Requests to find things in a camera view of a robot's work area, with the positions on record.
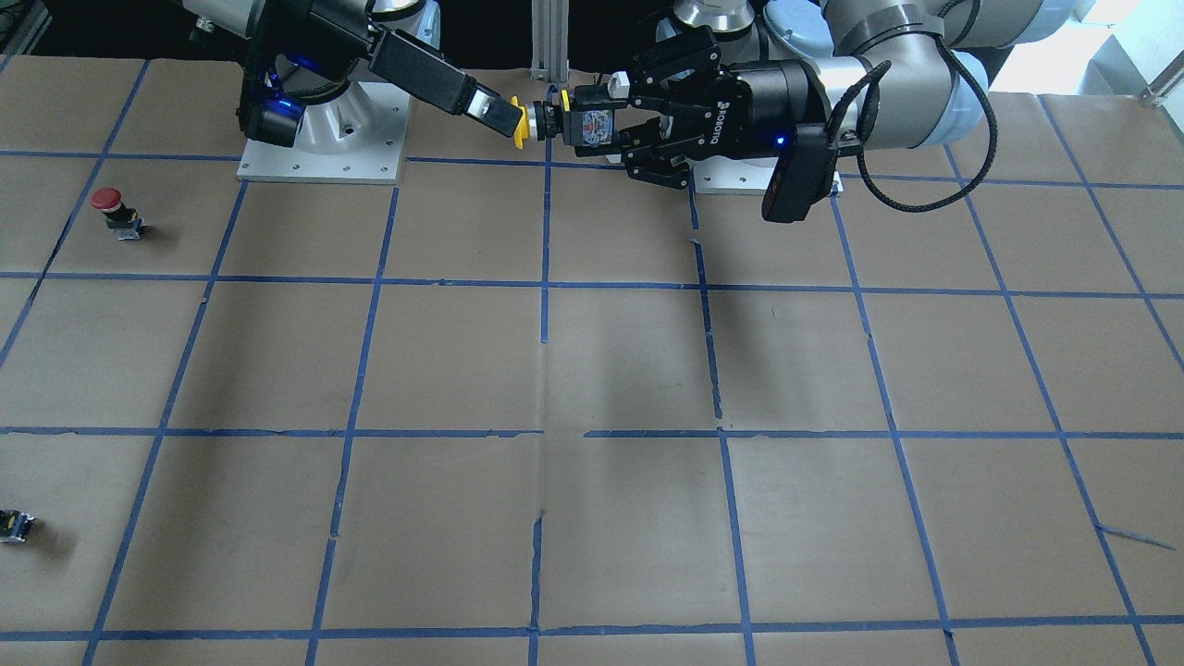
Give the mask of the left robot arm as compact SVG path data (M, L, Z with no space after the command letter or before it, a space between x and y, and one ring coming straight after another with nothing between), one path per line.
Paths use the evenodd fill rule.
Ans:
M841 156L950 143L991 119L990 55L1043 41L1072 1L676 1L575 124L629 177L818 201Z

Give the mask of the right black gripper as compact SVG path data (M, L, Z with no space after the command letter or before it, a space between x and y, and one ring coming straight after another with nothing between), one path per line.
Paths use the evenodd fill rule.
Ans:
M373 24L372 1L270 1L269 58L283 55L324 81L343 81L368 62L380 79L456 117L465 114L504 137L516 137L525 110L455 68L427 41Z

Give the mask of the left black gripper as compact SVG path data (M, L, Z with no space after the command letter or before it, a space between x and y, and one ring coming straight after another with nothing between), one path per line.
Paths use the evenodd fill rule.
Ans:
M606 108L718 111L716 117L654 117L618 126L610 146L626 177L686 190L694 164L707 156L777 156L799 124L821 124L829 105L815 68L805 60L722 64L708 27L695 27L635 55L624 72L626 92L609 89Z

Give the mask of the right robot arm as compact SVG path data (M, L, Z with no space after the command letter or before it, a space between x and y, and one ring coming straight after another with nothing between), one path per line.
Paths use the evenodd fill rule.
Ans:
M426 1L185 1L197 17L247 41L242 62L240 129L249 140L290 148L305 113L303 92L284 92L275 60L285 56L321 79L349 81L354 64L453 117L476 119L521 145L527 113L472 76L453 68L414 32Z

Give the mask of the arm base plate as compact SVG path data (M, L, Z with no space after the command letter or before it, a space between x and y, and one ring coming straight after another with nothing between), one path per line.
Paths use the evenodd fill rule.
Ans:
M411 101L390 83L355 81L337 98L309 105L292 147L249 141L237 178L394 186L401 175Z
M709 196L762 196L772 179L778 156L714 155L704 160L689 160L695 179L695 192Z

